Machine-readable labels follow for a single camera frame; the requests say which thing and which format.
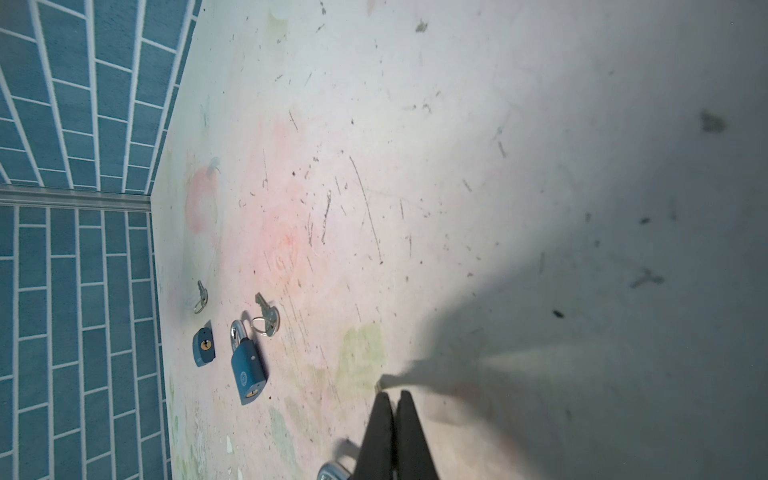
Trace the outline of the blue padlock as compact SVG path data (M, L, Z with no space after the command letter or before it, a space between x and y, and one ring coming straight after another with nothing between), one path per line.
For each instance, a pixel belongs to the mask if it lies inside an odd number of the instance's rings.
M241 320L230 326L231 367L242 405L255 401L267 384L267 376L255 342L248 336Z
M214 361L216 350L210 321L195 332L192 341L192 352L197 367L203 367Z
M350 480L351 473L340 463L329 461L324 463L318 473L317 480Z

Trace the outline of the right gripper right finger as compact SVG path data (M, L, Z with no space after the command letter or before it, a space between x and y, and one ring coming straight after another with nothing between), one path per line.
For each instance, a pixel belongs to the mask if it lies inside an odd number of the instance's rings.
M439 476L411 393L401 391L394 418L395 470L401 480L438 480Z

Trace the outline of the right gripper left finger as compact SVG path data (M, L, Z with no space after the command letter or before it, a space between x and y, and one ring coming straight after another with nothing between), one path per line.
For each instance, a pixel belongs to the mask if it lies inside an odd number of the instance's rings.
M390 480L393 472L394 416L387 393L374 400L368 426L352 478L355 480Z

